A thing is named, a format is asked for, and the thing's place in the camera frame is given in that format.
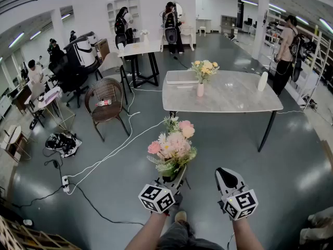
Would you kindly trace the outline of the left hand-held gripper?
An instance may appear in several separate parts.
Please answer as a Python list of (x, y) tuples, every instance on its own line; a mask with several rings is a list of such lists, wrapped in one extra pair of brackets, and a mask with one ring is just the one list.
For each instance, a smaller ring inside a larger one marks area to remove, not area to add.
[(142, 205), (149, 211), (155, 213), (167, 213), (173, 208), (178, 208), (183, 200), (179, 190), (186, 177), (187, 166), (184, 165), (177, 173), (170, 185), (163, 177), (146, 184), (138, 195)]

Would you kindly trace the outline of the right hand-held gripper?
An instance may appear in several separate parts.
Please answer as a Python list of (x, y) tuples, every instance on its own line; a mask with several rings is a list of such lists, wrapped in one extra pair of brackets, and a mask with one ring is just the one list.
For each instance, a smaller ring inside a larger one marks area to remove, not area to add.
[[(225, 195), (226, 191), (238, 190), (245, 185), (244, 179), (239, 173), (227, 168), (217, 168), (215, 170), (215, 180), (217, 189), (222, 195)], [(237, 221), (253, 214), (259, 202), (254, 189), (249, 189), (221, 198), (218, 204), (230, 220)]]

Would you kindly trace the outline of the pink flower bouquet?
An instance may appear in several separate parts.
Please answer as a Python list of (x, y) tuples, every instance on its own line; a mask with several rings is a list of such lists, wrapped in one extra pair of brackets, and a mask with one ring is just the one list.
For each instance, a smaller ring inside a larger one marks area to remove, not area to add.
[(191, 141), (195, 127), (189, 120), (179, 121), (178, 117), (165, 117), (163, 124), (166, 131), (148, 146), (147, 159), (166, 182), (171, 182), (197, 155)]

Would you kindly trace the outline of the yellow flower bouquet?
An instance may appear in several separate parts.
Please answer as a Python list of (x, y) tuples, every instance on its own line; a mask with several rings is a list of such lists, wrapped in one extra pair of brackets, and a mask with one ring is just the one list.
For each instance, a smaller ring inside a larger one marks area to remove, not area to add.
[(191, 67), (188, 70), (194, 71), (199, 84), (203, 84), (205, 81), (209, 80), (211, 75), (216, 74), (219, 68), (220, 67), (217, 62), (196, 60), (191, 63)]

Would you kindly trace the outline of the person's right forearm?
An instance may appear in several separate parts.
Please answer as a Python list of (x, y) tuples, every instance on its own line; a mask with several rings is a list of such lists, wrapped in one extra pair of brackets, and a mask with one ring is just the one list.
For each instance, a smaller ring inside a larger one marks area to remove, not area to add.
[(264, 250), (262, 244), (253, 233), (247, 218), (233, 220), (232, 224), (237, 250)]

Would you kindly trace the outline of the person's left forearm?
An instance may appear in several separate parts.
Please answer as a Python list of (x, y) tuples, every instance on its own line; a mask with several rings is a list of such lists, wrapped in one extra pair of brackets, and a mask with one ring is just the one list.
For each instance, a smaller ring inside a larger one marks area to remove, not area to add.
[(156, 250), (168, 215), (153, 212), (125, 250)]

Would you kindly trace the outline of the person's grey trousers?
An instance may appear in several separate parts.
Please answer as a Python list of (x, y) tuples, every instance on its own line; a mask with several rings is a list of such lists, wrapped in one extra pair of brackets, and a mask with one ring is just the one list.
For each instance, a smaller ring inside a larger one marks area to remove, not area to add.
[(187, 221), (175, 221), (160, 237), (156, 250), (224, 250), (206, 239), (196, 238)]

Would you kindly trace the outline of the grey marble table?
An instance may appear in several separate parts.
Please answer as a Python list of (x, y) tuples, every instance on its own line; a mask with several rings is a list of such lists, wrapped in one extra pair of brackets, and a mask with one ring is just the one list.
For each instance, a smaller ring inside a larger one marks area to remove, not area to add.
[[(263, 113), (271, 112), (264, 133), (260, 152), (271, 131), (275, 116), (283, 105), (273, 89), (266, 84), (264, 91), (258, 90), (261, 76), (256, 73), (220, 70), (204, 84), (203, 97), (197, 96), (198, 84), (167, 84), (162, 87), (163, 109), (170, 115), (177, 111), (188, 113)], [(177, 86), (193, 86), (178, 89)]]

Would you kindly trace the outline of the brown wicker chair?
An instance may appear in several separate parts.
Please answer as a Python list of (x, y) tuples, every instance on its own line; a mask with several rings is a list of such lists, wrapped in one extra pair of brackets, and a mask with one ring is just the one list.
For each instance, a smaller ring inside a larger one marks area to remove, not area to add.
[[(91, 109), (89, 100), (92, 96), (96, 96), (98, 102), (111, 100), (111, 104), (102, 106), (97, 105), (94, 109)], [(130, 136), (130, 133), (120, 117), (122, 111), (125, 111), (127, 114), (129, 113), (129, 111), (123, 106), (123, 100), (123, 87), (121, 86), (121, 83), (114, 78), (103, 78), (96, 81), (85, 94), (84, 105), (86, 111), (90, 115), (93, 121), (93, 126), (103, 142), (105, 140), (99, 132), (97, 125), (112, 119), (118, 119), (121, 122), (126, 135), (128, 137)]]

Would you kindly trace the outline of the white rectangular tray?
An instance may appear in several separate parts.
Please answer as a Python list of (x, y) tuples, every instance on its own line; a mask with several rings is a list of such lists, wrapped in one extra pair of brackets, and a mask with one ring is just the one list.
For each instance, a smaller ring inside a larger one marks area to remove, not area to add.
[(167, 84), (198, 84), (196, 72), (192, 70), (173, 70), (166, 73)]

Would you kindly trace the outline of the black and white backpack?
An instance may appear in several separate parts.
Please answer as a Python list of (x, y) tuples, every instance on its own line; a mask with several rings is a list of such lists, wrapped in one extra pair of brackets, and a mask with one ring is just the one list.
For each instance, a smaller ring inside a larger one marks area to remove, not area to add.
[(75, 155), (81, 144), (82, 141), (76, 137), (76, 134), (59, 132), (49, 136), (45, 142), (45, 147), (48, 150), (59, 152), (60, 156), (65, 158)]

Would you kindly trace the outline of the white table black legs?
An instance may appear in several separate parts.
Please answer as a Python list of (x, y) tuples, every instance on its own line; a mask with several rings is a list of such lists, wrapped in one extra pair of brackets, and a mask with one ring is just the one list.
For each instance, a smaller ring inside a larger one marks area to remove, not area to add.
[[(159, 75), (159, 69), (155, 57), (155, 53), (160, 52), (161, 41), (160, 40), (153, 40), (149, 41), (149, 45), (145, 45), (143, 42), (139, 42), (140, 47), (137, 49), (132, 48), (132, 44), (128, 44), (124, 48), (124, 52), (120, 53), (118, 51), (118, 57), (126, 57), (129, 56), (131, 60), (131, 74), (132, 74), (132, 83), (133, 87), (137, 88), (144, 83), (150, 83), (154, 86), (159, 86), (159, 82), (157, 76)], [(142, 76), (139, 73), (139, 66), (138, 66), (138, 55), (147, 54), (152, 75), (146, 77)]]

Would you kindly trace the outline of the black office chair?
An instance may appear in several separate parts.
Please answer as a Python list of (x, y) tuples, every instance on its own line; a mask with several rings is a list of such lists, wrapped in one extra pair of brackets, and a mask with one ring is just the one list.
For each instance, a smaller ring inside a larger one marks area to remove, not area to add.
[(58, 61), (52, 61), (48, 65), (49, 70), (55, 75), (58, 86), (64, 94), (72, 93), (72, 97), (66, 102), (69, 103), (76, 98), (77, 108), (80, 108), (80, 96), (85, 94), (88, 86), (83, 86), (88, 75), (81, 72), (80, 67), (72, 67), (67, 55), (62, 56)]

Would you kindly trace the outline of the white dressing table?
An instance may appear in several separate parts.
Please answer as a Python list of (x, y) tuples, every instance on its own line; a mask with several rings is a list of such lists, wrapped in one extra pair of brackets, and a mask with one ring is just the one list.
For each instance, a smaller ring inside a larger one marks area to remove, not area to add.
[[(160, 52), (163, 52), (164, 46), (168, 45), (166, 36), (165, 36), (165, 31), (164, 28), (161, 28), (160, 30), (160, 35), (161, 35), (161, 47), (160, 47)], [(188, 42), (188, 44), (185, 44), (186, 46), (189, 46), (191, 51), (194, 52), (194, 40), (195, 40), (195, 34), (194, 34), (194, 29), (193, 27), (190, 26), (185, 26), (184, 28), (181, 28), (181, 37), (182, 40), (185, 37), (188, 37), (188, 39), (185, 39), (183, 42)]]

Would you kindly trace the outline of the brown cardboard box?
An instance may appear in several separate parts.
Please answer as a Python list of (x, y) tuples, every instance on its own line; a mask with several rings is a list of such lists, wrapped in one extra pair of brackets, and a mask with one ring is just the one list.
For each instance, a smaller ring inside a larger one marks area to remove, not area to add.
[(95, 49), (99, 62), (103, 63), (105, 57), (110, 53), (107, 39), (101, 39), (95, 43)]

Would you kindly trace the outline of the white metal shelving rack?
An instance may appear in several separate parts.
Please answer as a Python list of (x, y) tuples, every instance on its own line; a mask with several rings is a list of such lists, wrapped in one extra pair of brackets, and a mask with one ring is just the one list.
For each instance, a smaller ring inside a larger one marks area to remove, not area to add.
[(314, 106), (314, 93), (321, 80), (329, 84), (324, 72), (329, 66), (333, 66), (333, 40), (318, 27), (315, 27), (315, 33), (309, 35), (310, 41), (315, 44), (315, 50), (306, 56), (296, 83), (299, 93), (297, 103), (302, 110)]

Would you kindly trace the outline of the wooden lattice crate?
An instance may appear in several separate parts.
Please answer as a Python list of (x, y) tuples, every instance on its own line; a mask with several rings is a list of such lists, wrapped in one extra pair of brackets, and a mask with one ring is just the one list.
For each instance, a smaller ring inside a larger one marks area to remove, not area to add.
[(0, 244), (5, 250), (81, 250), (58, 234), (27, 228), (1, 215)]

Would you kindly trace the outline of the white and black machine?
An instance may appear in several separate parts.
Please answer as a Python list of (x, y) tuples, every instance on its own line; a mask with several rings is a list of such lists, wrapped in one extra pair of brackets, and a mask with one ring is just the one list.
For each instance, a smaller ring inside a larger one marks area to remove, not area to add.
[(96, 35), (93, 31), (83, 34), (64, 47), (71, 68), (91, 74), (99, 67), (95, 44)]

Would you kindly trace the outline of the small round white table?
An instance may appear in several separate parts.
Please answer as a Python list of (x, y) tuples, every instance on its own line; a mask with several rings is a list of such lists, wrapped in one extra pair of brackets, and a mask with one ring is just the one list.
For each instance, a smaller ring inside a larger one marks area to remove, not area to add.
[(20, 125), (11, 125), (7, 130), (4, 130), (4, 138), (0, 140), (0, 148), (17, 163), (22, 158), (31, 159), (31, 156), (25, 151), (27, 144), (28, 139), (22, 132)]

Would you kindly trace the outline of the round side table gold frame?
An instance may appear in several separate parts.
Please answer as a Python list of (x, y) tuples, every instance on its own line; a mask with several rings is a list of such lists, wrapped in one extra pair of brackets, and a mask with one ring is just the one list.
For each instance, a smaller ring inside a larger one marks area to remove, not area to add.
[(54, 87), (46, 92), (38, 102), (38, 109), (46, 110), (56, 125), (64, 131), (71, 131), (75, 113), (61, 101), (62, 90)]

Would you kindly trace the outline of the white wall shelf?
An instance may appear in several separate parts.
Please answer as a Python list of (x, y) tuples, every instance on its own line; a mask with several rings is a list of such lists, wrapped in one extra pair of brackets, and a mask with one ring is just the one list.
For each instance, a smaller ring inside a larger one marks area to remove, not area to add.
[(113, 0), (107, 2), (106, 9), (109, 30), (112, 36), (115, 37), (116, 33), (114, 31), (114, 24), (116, 22), (116, 16), (122, 7), (126, 7), (133, 18), (133, 23), (130, 24), (134, 36), (133, 42), (139, 42), (139, 30), (142, 27), (139, 0)]

